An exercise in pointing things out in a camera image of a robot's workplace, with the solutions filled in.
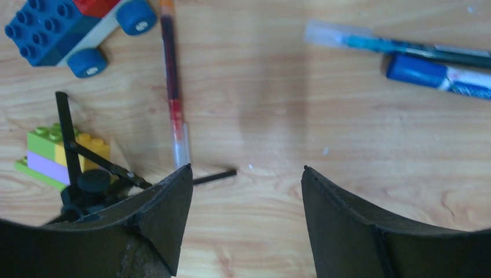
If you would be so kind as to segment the blue cap marker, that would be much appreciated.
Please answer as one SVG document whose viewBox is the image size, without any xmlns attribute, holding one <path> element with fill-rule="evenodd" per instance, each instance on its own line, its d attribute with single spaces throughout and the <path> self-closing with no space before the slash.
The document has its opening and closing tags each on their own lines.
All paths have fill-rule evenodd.
<svg viewBox="0 0 491 278">
<path fill-rule="evenodd" d="M 417 57 L 393 56 L 386 69 L 386 78 L 490 100 L 490 74 L 449 67 Z"/>
</svg>

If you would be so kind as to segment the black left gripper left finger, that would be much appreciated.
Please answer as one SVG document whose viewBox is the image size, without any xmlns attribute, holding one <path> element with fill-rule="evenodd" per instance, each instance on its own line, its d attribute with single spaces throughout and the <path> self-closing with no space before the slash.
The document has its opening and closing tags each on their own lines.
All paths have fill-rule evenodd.
<svg viewBox="0 0 491 278">
<path fill-rule="evenodd" d="M 193 194 L 186 165 L 87 221 L 1 221 L 2 277 L 172 277 Z"/>
</svg>

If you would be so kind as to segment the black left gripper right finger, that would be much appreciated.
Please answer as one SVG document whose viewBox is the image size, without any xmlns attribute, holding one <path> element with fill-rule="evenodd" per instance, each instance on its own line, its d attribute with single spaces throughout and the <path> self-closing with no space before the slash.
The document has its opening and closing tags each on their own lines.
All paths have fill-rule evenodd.
<svg viewBox="0 0 491 278">
<path fill-rule="evenodd" d="M 464 232 L 385 210 L 305 167 L 317 277 L 489 277 L 490 230 Z"/>
</svg>

